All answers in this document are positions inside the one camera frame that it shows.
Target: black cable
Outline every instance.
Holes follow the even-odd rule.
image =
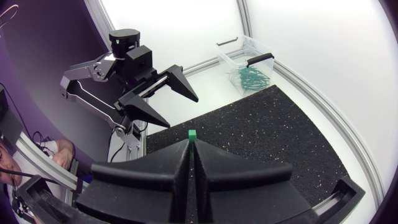
[[[40,138],[40,143],[39,143],[38,147],[39,147],[42,151],[43,151],[44,149],[46,149],[46,150],[52,152],[53,155],[55,155],[55,153],[53,152],[53,150],[50,150],[49,148],[45,147],[44,137],[43,137],[42,133],[40,133],[40,131],[35,131],[35,133],[33,133],[32,142],[33,142],[34,144],[36,144],[35,141],[34,141],[35,135],[36,135],[36,134],[38,134],[38,135],[39,135],[39,138]]]
[[[19,115],[19,117],[20,117],[20,119],[21,119],[21,121],[22,121],[22,124],[24,125],[24,128],[25,128],[25,130],[26,130],[26,133],[27,133],[29,139],[32,139],[32,136],[30,136],[29,131],[28,131],[27,128],[26,128],[26,125],[25,125],[24,120],[22,119],[22,116],[21,116],[21,114],[19,113],[19,110],[18,110],[18,108],[17,108],[17,105],[14,103],[14,100],[12,100],[11,95],[10,95],[9,92],[7,91],[7,88],[6,88],[1,82],[0,82],[0,85],[2,85],[2,87],[4,88],[4,90],[5,90],[6,93],[7,93],[8,97],[10,98],[12,104],[14,105],[15,109],[17,110],[17,113],[18,113],[18,115]]]
[[[26,173],[23,173],[23,172],[16,172],[16,171],[12,171],[12,170],[7,170],[7,169],[3,169],[3,168],[0,168],[0,172],[5,172],[5,173],[7,173],[7,174],[14,174],[14,175],[21,175],[21,176],[24,176],[24,177],[33,177],[34,175],[33,174],[26,174]],[[54,181],[54,180],[51,180],[51,179],[48,179],[48,178],[43,178],[45,181],[47,181],[47,182],[51,182],[51,183],[55,183],[55,184],[58,184],[56,181]]]
[[[145,128],[143,130],[140,130],[139,133],[145,131],[147,128],[148,128],[148,122],[147,122],[147,125],[145,125]]]
[[[112,133],[111,133],[111,135],[110,135],[110,137],[108,139],[108,148],[111,147],[111,139],[112,139],[113,133],[114,133],[114,130],[112,130]]]
[[[117,154],[120,150],[122,150],[124,144],[125,144],[125,143],[123,143],[122,147],[120,147],[120,149],[118,149],[118,150],[113,154],[113,156],[112,156],[112,158],[111,158],[111,162],[113,161],[113,158],[116,156],[116,154]]]

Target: person's hand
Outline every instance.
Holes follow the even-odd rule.
[[[52,160],[64,169],[68,169],[73,159],[73,154],[68,150],[61,150],[52,157]]]

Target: box handle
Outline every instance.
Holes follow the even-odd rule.
[[[233,39],[233,40],[229,40],[229,41],[227,41],[227,42],[223,42],[223,43],[216,43],[217,44],[217,46],[221,46],[221,45],[224,45],[224,44],[228,44],[228,43],[231,43],[231,42],[234,42],[234,41],[237,41],[238,40],[238,38],[235,38],[235,39]]]
[[[248,68],[250,65],[252,65],[254,63],[261,62],[263,60],[267,60],[267,59],[270,59],[270,58],[275,58],[272,55],[272,53],[266,53],[266,54],[263,54],[263,55],[260,55],[260,56],[254,57],[254,58],[250,58],[248,60],[248,65],[246,66],[246,68]]]

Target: green cable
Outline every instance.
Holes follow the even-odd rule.
[[[271,79],[265,76],[258,69],[250,66],[248,68],[243,68],[238,70],[239,76],[234,77],[231,76],[230,79],[232,81],[233,78],[239,78],[242,89],[244,90],[244,94],[248,91],[260,91],[267,88],[271,82]]]

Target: cable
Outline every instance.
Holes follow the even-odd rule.
[[[46,150],[52,152],[53,155],[55,155],[55,153],[53,152],[53,150],[51,150],[51,149],[45,147],[44,137],[43,137],[42,133],[40,133],[40,131],[35,131],[35,133],[33,133],[32,142],[35,143],[34,139],[35,139],[35,135],[36,135],[36,134],[39,134],[39,138],[40,138],[40,143],[39,143],[38,147],[41,148],[41,150],[42,150],[43,152],[44,152],[44,149],[46,149]]]
[[[17,12],[18,12],[18,10],[19,10],[19,6],[18,6],[17,4],[15,4],[15,5],[9,7],[7,10],[5,10],[5,11],[0,15],[0,19],[1,19],[7,12],[9,12],[12,8],[16,8],[15,13],[14,13],[7,21],[5,21],[5,22],[3,22],[2,24],[0,24],[0,29],[1,29],[4,25],[6,25],[12,18],[14,18],[14,16],[17,14]]]
[[[7,91],[7,88],[6,88],[1,82],[0,82],[0,85],[4,88],[4,90],[6,91],[8,97],[10,98],[12,104],[14,105],[15,109],[17,110],[17,113],[18,113],[18,115],[19,115],[19,117],[20,117],[20,119],[21,119],[21,121],[22,121],[22,124],[24,125],[24,128],[25,128],[25,130],[26,130],[26,133],[27,133],[29,139],[32,139],[32,136],[30,136],[29,131],[28,131],[27,128],[26,128],[26,125],[25,125],[24,120],[22,119],[22,116],[21,116],[21,114],[19,113],[19,110],[18,110],[18,108],[17,108],[17,105],[14,103],[14,100],[12,100],[11,95],[10,95],[9,92]]]
[[[114,133],[114,130],[112,130],[112,133],[111,133],[111,135],[109,136],[109,139],[108,139],[108,148],[111,147],[111,139],[112,139],[113,133]]]
[[[248,90],[263,90],[267,88],[271,82],[269,77],[264,75],[253,66],[238,70],[238,75],[232,72],[229,76],[229,79],[233,83],[240,85],[244,90],[244,93],[246,93]]]
[[[147,122],[147,124],[145,125],[145,128],[144,128],[143,130],[140,130],[139,133],[145,131],[147,128],[148,128],[148,122]]]
[[[12,170],[7,170],[7,169],[3,169],[3,168],[0,168],[0,172],[5,172],[5,173],[7,173],[7,174],[14,174],[14,175],[20,175],[20,176],[24,176],[24,177],[33,177],[34,175],[33,174],[26,174],[26,173],[23,173],[23,172],[16,172],[16,171],[12,171]],[[54,180],[52,180],[52,179],[48,179],[48,178],[43,178],[45,181],[47,181],[47,182],[51,182],[51,183],[54,183],[54,184],[58,184],[56,181],[54,181]]]
[[[111,158],[111,162],[113,161],[113,158],[116,156],[116,154],[117,154],[120,150],[122,150],[124,144],[125,144],[125,143],[123,143],[122,147],[120,147],[120,149],[118,149],[118,150],[113,154],[113,156],[112,156],[112,158]]]

